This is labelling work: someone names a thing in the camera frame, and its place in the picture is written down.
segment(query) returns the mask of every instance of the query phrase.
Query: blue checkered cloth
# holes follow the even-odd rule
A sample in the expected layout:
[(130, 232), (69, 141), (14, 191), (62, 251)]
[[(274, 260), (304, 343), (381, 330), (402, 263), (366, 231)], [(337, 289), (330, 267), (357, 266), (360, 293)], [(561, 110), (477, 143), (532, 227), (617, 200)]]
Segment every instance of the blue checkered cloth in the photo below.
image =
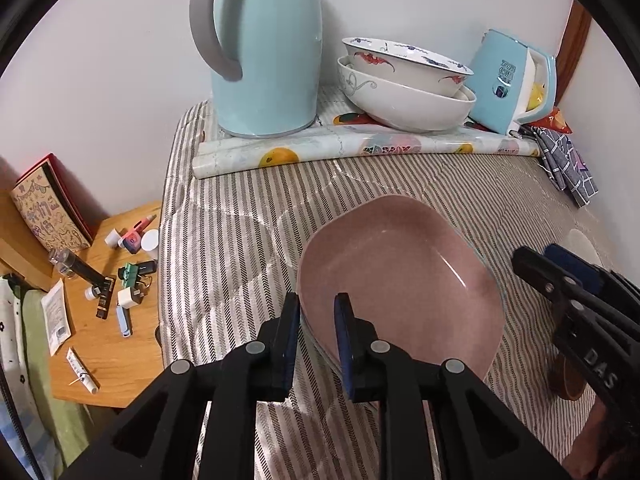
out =
[(538, 143), (540, 166), (554, 186), (560, 191), (568, 190), (578, 207), (587, 205), (598, 188), (569, 137), (538, 126), (523, 126), (520, 132)]

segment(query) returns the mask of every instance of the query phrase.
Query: yellow item inside kettle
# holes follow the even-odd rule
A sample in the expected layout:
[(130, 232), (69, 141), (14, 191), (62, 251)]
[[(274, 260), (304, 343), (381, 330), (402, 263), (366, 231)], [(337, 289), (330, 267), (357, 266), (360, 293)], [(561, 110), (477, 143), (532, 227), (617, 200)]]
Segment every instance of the yellow item inside kettle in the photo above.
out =
[(527, 105), (527, 112), (533, 110), (533, 108), (540, 106), (544, 99), (545, 87), (543, 87), (540, 83), (533, 83), (531, 95), (529, 96), (529, 104)]

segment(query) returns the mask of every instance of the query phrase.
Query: wooden nightstand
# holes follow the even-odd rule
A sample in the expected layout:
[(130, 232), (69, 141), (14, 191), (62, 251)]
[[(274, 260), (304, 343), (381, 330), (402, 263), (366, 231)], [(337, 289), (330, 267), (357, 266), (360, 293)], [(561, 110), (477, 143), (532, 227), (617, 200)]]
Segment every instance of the wooden nightstand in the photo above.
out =
[[(66, 313), (72, 336), (49, 361), (54, 397), (81, 404), (124, 408), (162, 372), (162, 355), (154, 336), (158, 326), (158, 273), (151, 275), (153, 283), (142, 303), (130, 310), (132, 335), (123, 337), (116, 316), (117, 292), (122, 288), (117, 279), (118, 268), (126, 262), (147, 261), (149, 256), (143, 250), (130, 254), (126, 249), (114, 250), (104, 243), (104, 237), (111, 229), (129, 229), (150, 214), (158, 217), (147, 229), (157, 228), (160, 207), (161, 202), (153, 202), (104, 220), (94, 244), (78, 253), (98, 272), (116, 277), (116, 285), (109, 316), (103, 320), (95, 317), (98, 301), (87, 301), (84, 297), (88, 283), (79, 276), (64, 279)], [(54, 271), (52, 284), (59, 279), (60, 275)], [(97, 394), (92, 395), (79, 382), (69, 385), (76, 378), (66, 361), (66, 350), (70, 346), (100, 387)]]

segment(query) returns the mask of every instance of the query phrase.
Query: kettle handle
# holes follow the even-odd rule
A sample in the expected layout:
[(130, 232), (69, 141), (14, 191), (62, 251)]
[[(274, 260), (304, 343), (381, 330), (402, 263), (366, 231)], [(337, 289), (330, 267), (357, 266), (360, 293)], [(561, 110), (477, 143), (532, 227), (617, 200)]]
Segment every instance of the kettle handle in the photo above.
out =
[(548, 116), (553, 111), (556, 101), (556, 58), (531, 46), (529, 50), (533, 52), (532, 55), (534, 58), (538, 58), (538, 61), (544, 60), (543, 63), (546, 69), (544, 80), (545, 98), (538, 106), (533, 108), (533, 110), (519, 115), (519, 117), (516, 118), (519, 124), (532, 123)]
[(227, 81), (240, 81), (240, 63), (225, 56), (218, 40), (213, 18), (213, 0), (190, 0), (189, 23), (193, 43), (196, 44), (202, 59)]

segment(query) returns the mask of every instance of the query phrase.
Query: silver screw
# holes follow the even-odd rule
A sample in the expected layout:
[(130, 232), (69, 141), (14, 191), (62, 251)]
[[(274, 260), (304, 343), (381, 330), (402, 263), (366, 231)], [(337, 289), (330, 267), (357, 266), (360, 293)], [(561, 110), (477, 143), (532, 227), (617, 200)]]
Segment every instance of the silver screw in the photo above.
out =
[(458, 359), (449, 359), (444, 367), (452, 374), (459, 374), (465, 370), (465, 364)]
[(244, 349), (249, 354), (261, 354), (264, 352), (264, 343), (262, 341), (251, 341), (247, 343)]
[(171, 363), (171, 371), (176, 375), (181, 375), (189, 371), (191, 363), (187, 359), (180, 359)]
[(386, 341), (382, 341), (382, 339), (377, 339), (373, 343), (371, 343), (371, 349), (376, 354), (385, 354), (391, 350), (391, 346)]

